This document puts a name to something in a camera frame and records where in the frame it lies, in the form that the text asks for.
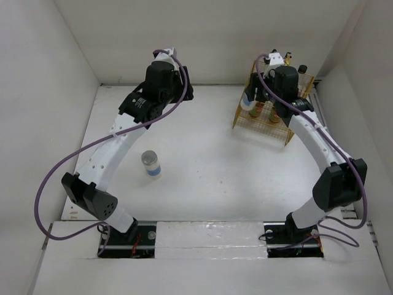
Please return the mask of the clear square oil bottle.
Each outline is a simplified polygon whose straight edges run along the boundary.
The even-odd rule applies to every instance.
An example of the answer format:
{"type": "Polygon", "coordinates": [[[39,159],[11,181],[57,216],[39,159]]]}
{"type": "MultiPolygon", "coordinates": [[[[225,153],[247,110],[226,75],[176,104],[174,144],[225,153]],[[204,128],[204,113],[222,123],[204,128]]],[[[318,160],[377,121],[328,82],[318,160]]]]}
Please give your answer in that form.
{"type": "Polygon", "coordinates": [[[292,53],[291,52],[287,52],[285,57],[284,57],[284,64],[285,65],[290,65],[290,60],[292,58],[292,53]]]}

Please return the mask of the yellow cap sauce bottle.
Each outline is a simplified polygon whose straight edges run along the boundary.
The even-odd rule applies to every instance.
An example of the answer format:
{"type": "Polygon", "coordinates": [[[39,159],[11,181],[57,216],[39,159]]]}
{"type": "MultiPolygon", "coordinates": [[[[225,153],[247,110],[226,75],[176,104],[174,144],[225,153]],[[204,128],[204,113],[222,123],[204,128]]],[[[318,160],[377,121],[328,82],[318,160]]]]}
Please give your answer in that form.
{"type": "Polygon", "coordinates": [[[272,108],[271,108],[271,111],[270,111],[270,115],[269,115],[269,121],[272,123],[272,124],[277,124],[277,123],[279,123],[280,122],[280,117],[278,116],[278,114],[277,114],[277,112],[276,112],[276,108],[273,106],[272,108]]]}
{"type": "Polygon", "coordinates": [[[265,105],[265,103],[262,103],[262,102],[258,101],[255,104],[255,106],[252,108],[252,110],[249,111],[249,116],[251,118],[254,118],[254,119],[258,118],[261,115],[261,113],[262,113],[264,105],[265,105]]]}

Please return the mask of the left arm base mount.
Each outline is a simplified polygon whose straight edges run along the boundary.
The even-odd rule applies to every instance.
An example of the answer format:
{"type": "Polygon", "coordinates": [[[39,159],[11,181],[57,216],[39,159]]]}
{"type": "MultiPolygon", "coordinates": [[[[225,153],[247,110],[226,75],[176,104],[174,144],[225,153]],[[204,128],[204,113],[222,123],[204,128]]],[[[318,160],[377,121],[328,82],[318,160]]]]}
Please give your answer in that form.
{"type": "Polygon", "coordinates": [[[156,221],[139,221],[130,237],[111,227],[97,226],[100,233],[98,257],[104,259],[150,259],[155,256],[156,221]]]}

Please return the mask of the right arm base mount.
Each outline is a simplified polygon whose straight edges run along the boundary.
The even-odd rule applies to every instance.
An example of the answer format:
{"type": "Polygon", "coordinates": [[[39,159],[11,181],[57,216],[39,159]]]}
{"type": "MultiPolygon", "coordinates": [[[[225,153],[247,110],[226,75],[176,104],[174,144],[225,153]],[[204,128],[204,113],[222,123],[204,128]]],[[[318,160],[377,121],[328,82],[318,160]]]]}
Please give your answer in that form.
{"type": "Polygon", "coordinates": [[[290,232],[283,221],[263,223],[259,240],[265,242],[268,258],[323,258],[317,225],[290,232]]]}

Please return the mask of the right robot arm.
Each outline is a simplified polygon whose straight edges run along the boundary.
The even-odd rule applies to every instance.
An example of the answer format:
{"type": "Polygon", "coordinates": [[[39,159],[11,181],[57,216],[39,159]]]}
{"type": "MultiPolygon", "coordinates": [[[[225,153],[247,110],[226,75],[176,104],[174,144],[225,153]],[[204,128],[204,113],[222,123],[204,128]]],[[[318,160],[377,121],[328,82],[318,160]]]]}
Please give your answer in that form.
{"type": "Polygon", "coordinates": [[[361,201],[368,209],[365,191],[367,164],[345,152],[322,126],[312,104],[298,94],[298,71],[287,65],[255,65],[242,101],[246,106],[270,101],[278,117],[306,146],[317,163],[320,177],[310,199],[289,213],[280,231],[291,242],[310,233],[333,210],[361,201]]]}

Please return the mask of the blue label shaker jar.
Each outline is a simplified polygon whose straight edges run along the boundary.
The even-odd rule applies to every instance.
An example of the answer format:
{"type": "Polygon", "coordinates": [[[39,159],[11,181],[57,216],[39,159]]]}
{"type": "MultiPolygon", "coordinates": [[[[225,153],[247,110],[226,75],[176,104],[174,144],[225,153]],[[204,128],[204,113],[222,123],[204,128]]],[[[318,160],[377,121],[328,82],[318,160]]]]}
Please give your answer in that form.
{"type": "Polygon", "coordinates": [[[256,101],[254,100],[254,96],[248,94],[247,91],[244,91],[239,104],[242,110],[251,111],[254,109],[256,101]]]}

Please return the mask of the red label clear bottle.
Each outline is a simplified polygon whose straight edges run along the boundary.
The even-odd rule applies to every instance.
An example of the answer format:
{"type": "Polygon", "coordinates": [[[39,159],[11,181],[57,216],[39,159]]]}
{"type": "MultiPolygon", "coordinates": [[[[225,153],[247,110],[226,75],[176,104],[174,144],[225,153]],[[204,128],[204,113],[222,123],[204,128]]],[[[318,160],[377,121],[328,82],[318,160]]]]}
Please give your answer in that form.
{"type": "Polygon", "coordinates": [[[306,98],[307,69],[308,67],[306,65],[300,65],[298,67],[298,94],[302,98],[306,98]]]}

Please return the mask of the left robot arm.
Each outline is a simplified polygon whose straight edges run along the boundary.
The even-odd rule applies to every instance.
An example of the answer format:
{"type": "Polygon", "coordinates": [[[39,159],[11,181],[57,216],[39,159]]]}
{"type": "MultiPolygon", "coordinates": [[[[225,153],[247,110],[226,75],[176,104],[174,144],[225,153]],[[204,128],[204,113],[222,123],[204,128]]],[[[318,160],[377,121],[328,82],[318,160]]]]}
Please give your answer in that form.
{"type": "Polygon", "coordinates": [[[122,243],[137,235],[137,221],[107,192],[116,169],[132,145],[162,116],[170,103],[193,99],[186,67],[170,61],[153,61],[140,83],[119,106],[110,139],[98,144],[94,153],[74,174],[65,173],[61,183],[73,205],[115,229],[122,243]]]}

